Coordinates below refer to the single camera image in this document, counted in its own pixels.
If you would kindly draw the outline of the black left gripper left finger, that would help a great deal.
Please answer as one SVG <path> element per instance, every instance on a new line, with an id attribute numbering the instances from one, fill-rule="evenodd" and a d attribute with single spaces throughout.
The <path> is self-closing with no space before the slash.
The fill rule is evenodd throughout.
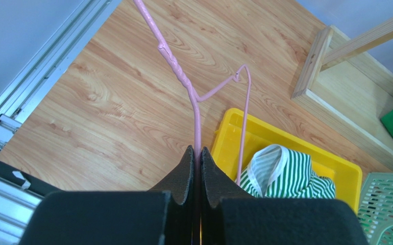
<path id="1" fill-rule="evenodd" d="M 147 191 L 57 191 L 34 211 L 21 244 L 191 244 L 194 150 Z"/>

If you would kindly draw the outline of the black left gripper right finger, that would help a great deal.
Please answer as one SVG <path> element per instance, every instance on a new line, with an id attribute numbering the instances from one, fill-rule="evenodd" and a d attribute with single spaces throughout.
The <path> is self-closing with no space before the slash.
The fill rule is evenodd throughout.
<path id="1" fill-rule="evenodd" d="M 327 199 L 257 199 L 200 154 L 202 244 L 367 244 L 353 210 Z"/>

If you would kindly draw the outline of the green white striped tank top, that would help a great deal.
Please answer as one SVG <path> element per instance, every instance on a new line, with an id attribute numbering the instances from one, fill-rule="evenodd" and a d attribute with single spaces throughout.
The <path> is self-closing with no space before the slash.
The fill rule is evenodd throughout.
<path id="1" fill-rule="evenodd" d="M 278 144 L 253 155 L 239 186 L 256 198 L 334 199 L 334 182 L 312 169 L 311 156 Z"/>

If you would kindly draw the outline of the pink wire hanger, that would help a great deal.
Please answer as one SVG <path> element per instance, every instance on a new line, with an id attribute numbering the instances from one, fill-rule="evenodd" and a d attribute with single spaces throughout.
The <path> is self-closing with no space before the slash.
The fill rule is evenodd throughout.
<path id="1" fill-rule="evenodd" d="M 143 19 L 145 20 L 145 22 L 149 26 L 150 30 L 154 34 L 156 40 L 158 41 L 157 49 L 158 49 L 159 53 L 166 60 L 168 65 L 171 67 L 171 69 L 172 69 L 173 73 L 175 74 L 175 76 L 177 77 L 178 81 L 187 90 L 188 97 L 190 99 L 192 109 L 193 109 L 193 114 L 194 114 L 194 144 L 193 144 L 193 146 L 194 146 L 194 156 L 196 159 L 194 172 L 196 174 L 200 173 L 200 170 L 201 170 L 200 153 L 202 151 L 202 140 L 201 140 L 202 129 L 201 129 L 201 114 L 200 114 L 199 103 L 203 102 L 203 101 L 207 100 L 208 98 L 212 97 L 213 95 L 215 95 L 219 90 L 221 90 L 229 82 L 234 81 L 234 82 L 238 83 L 240 72 L 242 70 L 246 71 L 247 76 L 248 76 L 248 88 L 247 88 L 247 94 L 246 94 L 246 98 L 245 98 L 245 107 L 244 107 L 243 120 L 242 120 L 242 130 L 241 130 L 241 138 L 240 138 L 239 158 L 238 158 L 238 167 L 237 167 L 237 179 L 236 179 L 236 184 L 239 185 L 240 180 L 241 180 L 245 130 L 246 130 L 246 126 L 247 126 L 249 98 L 250 98 L 251 84 L 252 84 L 251 73 L 249 71 L 248 66 L 246 64 L 243 64 L 236 71 L 235 75 L 228 77 L 223 82 L 219 83 L 216 87 L 214 87 L 212 90 L 207 92 L 205 95 L 202 95 L 202 96 L 198 95 L 197 91 L 193 87 L 192 82 L 190 81 L 190 79 L 187 77 L 187 75 L 183 71 L 183 69 L 182 69 L 181 65 L 178 63 L 176 57 L 173 55 L 169 45 L 167 44 L 164 36 L 162 35 L 161 31 L 159 30 L 158 26 L 156 25 L 154 19 L 150 15 L 144 2 L 143 1 L 134 1 L 134 4 L 136 5 L 136 7 L 139 10 L 140 14 L 142 15 Z"/>

